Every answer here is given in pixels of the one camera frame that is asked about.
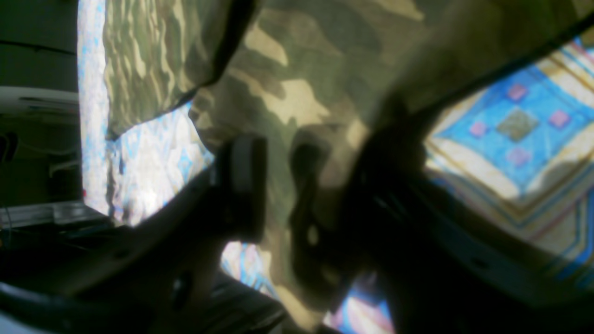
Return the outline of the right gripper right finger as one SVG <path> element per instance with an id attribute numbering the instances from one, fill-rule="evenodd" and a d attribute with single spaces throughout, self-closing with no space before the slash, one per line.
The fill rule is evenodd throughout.
<path id="1" fill-rule="evenodd" d="M 593 294 L 538 278 L 463 230 L 477 215 L 429 183 L 413 144 L 365 146 L 345 193 L 324 225 L 315 211 L 323 151 L 297 146 L 299 185 L 291 213 L 291 260 L 298 281 L 333 305 L 365 267 L 379 271 L 399 334 L 591 334 Z"/>

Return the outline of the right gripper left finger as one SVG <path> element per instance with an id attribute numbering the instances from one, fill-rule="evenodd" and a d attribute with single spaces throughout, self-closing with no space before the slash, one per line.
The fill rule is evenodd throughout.
<path id="1" fill-rule="evenodd" d="M 196 332 L 225 245 L 263 236 L 266 175 L 266 139 L 239 135 L 142 224 L 1 283 L 1 311 L 60 334 Z"/>

